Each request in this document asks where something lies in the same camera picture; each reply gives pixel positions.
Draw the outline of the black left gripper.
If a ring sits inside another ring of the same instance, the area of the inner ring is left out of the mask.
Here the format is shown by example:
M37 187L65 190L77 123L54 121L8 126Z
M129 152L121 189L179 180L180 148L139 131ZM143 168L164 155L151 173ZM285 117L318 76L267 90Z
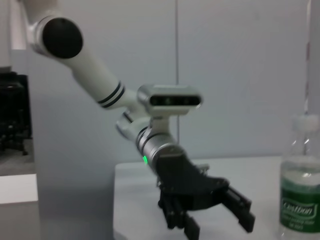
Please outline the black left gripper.
M155 171L161 182L158 207L168 229L183 229L188 240L198 240L200 227L188 211L222 204L247 233L253 232L256 216L251 212L252 201L229 186L227 179L202 174L186 155L159 158Z

